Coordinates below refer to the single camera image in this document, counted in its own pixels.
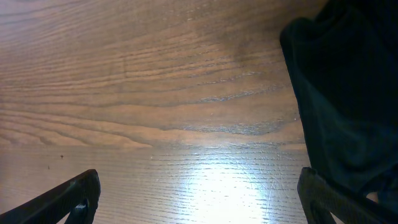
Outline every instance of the black cloth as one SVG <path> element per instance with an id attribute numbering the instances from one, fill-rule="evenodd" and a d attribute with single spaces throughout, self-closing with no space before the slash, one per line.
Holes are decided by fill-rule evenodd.
<path id="1" fill-rule="evenodd" d="M 311 166 L 398 212 L 398 1 L 331 0 L 280 43 Z"/>

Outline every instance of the wooden table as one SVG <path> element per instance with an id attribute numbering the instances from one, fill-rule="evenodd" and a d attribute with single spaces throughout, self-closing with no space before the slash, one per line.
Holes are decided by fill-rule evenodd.
<path id="1" fill-rule="evenodd" d="M 324 3 L 0 2 L 0 213 L 96 169 L 95 223 L 305 223 L 279 33 Z"/>

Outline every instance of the dark green garment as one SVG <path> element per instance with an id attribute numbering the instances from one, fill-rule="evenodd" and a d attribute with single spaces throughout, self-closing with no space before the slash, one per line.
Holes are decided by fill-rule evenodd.
<path id="1" fill-rule="evenodd" d="M 332 0 L 288 25 L 280 44 L 311 166 L 398 205 L 384 199 L 398 195 L 398 1 Z"/>

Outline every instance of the desk surface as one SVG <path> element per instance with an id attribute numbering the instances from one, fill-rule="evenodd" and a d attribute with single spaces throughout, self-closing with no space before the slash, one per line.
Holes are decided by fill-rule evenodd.
<path id="1" fill-rule="evenodd" d="M 95 223 L 305 223 L 279 32 L 324 3 L 0 2 L 0 213 L 97 169 Z"/>

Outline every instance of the black object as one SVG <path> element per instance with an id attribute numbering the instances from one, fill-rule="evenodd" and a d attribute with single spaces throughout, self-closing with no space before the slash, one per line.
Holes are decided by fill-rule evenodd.
<path id="1" fill-rule="evenodd" d="M 311 167 L 398 213 L 398 1 L 330 0 L 280 43 Z"/>
<path id="2" fill-rule="evenodd" d="M 344 223 L 389 224 L 398 220 L 394 212 L 308 167 L 302 169 L 297 189 L 309 224 L 335 224 L 331 213 Z"/>
<path id="3" fill-rule="evenodd" d="M 97 171 L 88 170 L 25 204 L 0 215 L 0 223 L 93 223 L 101 187 Z"/>

